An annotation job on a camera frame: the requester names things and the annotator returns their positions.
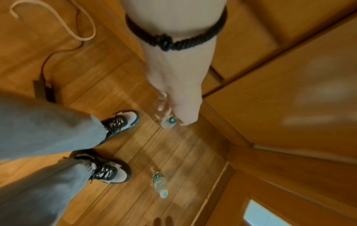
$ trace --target black and white sneaker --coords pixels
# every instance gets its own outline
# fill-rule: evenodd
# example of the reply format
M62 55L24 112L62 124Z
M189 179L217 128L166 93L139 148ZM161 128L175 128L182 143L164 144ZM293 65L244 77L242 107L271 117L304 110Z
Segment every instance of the black and white sneaker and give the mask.
M131 169L121 160L115 162L100 157L92 149L75 151L70 158L89 160L93 170L90 180L100 180L108 184L120 184L127 182L131 177Z
M140 121L140 115L137 111L126 110L118 111L113 116L102 121L105 129L107 130L107 136L100 144L106 142L111 137L119 134L122 131L130 130L136 126Z

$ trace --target black braided bracelet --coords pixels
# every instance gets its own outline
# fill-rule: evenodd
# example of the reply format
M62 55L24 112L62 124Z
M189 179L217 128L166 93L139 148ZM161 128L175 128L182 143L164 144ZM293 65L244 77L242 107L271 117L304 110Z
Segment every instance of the black braided bracelet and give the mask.
M202 43L207 42L215 35L217 35L227 20L227 8L224 7L221 17L219 20L203 34L197 35L192 38L187 38L181 41L177 41L173 43L172 37L162 34L162 35L155 35L152 36L143 29L141 29L138 25L136 25L126 14L125 15L126 24L128 25L129 29L140 39L147 42L149 45L152 46L159 46L163 51L168 50L184 50L188 49Z

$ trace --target plastic bottle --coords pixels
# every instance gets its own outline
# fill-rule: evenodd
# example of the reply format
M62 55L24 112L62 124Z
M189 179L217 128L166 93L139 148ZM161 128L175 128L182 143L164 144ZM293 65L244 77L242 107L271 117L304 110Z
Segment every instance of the plastic bottle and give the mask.
M164 116L160 121L160 126L164 129L170 129L174 127L177 123L177 120L172 116Z
M168 195L167 182L164 175L161 172L156 172L152 177L155 191L160 194L161 198L166 198Z

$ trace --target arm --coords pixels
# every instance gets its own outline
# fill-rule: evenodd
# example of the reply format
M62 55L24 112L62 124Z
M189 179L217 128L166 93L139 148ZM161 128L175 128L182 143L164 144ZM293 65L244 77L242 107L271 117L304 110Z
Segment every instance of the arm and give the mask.
M122 0L129 17L142 29L158 35L166 33L174 41L205 32L217 22L226 0ZM211 63L216 38L182 51L163 52L140 41L147 62L147 79L159 91L158 109L165 100L180 119L188 125L198 118L202 103L201 83Z

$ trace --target hardwood floor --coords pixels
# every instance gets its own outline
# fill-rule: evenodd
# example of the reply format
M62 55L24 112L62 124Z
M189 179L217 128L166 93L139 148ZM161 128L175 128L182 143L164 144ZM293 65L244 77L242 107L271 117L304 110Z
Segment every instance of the hardwood floor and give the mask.
M8 13L11 0L0 4L0 89L34 96L32 80L39 76L45 57L78 45L45 9L16 8L20 20ZM75 9L65 0L47 0L75 30ZM91 34L81 16L81 31ZM98 147L103 155L129 163L133 175L125 184L88 184L63 215L59 226L151 226L154 219L171 216L175 226L190 225L225 161L228 141L203 117L187 127L164 130L157 125L155 90L144 79L144 63L100 23L97 36L84 47L54 56L45 75L54 84L60 104L91 113L100 120L121 109L135 109L141 122ZM0 163L0 186L16 181L69 153ZM161 170L169 183L161 199L152 175Z

